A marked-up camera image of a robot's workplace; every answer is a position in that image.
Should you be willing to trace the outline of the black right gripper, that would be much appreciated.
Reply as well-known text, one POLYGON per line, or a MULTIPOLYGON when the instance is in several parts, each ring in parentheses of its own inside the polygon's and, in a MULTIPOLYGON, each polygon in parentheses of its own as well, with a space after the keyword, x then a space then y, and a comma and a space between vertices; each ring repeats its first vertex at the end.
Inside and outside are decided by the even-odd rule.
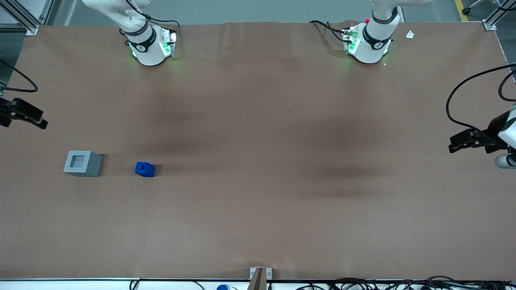
MULTIPOLYGON (((23 99, 14 99, 14 112, 19 114, 19 116, 16 116, 17 120, 30 123, 41 130, 45 130, 48 126, 48 121, 42 118, 44 112, 23 99)), ((15 115, 12 115, 11 101, 0 98, 0 125, 9 127, 13 117, 15 115)))

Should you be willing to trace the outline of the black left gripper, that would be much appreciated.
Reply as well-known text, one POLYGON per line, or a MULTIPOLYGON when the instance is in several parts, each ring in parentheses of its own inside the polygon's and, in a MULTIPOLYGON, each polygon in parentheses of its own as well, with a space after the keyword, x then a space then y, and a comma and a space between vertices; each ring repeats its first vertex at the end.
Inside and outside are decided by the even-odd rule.
POLYGON ((455 153, 459 150, 468 148, 485 147, 486 154, 491 154, 499 150, 506 150, 512 153, 512 147, 503 141, 498 134, 507 123, 510 112, 507 111, 495 117, 483 132, 492 139, 491 143, 482 143, 482 134, 474 129, 466 129, 450 138, 449 152, 455 153))

